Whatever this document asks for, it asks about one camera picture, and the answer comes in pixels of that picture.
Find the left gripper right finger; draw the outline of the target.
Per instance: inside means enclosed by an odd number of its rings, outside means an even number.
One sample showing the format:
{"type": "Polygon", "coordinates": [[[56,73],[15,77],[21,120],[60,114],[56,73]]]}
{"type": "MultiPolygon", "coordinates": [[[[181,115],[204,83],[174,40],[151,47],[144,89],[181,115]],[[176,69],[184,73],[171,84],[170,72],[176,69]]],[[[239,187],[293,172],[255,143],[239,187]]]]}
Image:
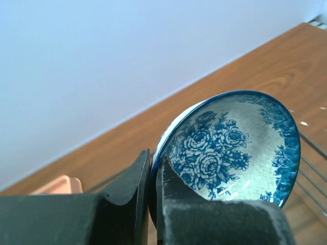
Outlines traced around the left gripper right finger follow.
{"type": "Polygon", "coordinates": [[[208,201],[175,173],[167,154],[156,179],[158,244],[295,244],[282,210],[265,201],[208,201]]]}

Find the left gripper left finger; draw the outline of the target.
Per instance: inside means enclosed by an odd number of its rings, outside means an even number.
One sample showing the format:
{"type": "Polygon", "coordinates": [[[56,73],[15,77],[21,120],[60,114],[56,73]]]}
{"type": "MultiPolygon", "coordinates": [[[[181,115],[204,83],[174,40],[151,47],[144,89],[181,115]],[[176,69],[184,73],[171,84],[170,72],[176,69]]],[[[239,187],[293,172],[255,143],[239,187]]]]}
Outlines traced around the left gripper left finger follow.
{"type": "Polygon", "coordinates": [[[147,244],[150,151],[94,193],[1,197],[1,244],[147,244]]]}

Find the blue floral small bowl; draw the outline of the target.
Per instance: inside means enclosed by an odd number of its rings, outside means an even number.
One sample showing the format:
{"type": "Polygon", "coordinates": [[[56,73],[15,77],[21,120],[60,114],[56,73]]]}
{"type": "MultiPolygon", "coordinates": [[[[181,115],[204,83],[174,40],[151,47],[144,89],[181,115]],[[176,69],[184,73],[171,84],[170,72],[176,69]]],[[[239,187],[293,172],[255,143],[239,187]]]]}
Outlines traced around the blue floral small bowl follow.
{"type": "Polygon", "coordinates": [[[210,201],[262,200],[283,207],[299,170],[299,131],[276,98],[254,90],[222,93],[178,115],[152,158],[149,211],[157,218],[155,183],[164,155],[197,195],[210,201]]]}

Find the pink plastic tray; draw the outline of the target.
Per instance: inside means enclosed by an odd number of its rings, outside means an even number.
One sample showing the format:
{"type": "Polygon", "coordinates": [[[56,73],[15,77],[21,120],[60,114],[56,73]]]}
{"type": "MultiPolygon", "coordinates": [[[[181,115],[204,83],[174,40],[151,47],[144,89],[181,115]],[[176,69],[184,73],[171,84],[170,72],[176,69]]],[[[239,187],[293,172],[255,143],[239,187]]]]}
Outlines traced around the pink plastic tray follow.
{"type": "Polygon", "coordinates": [[[61,175],[31,194],[76,194],[82,192],[82,183],[78,178],[61,175]]]}

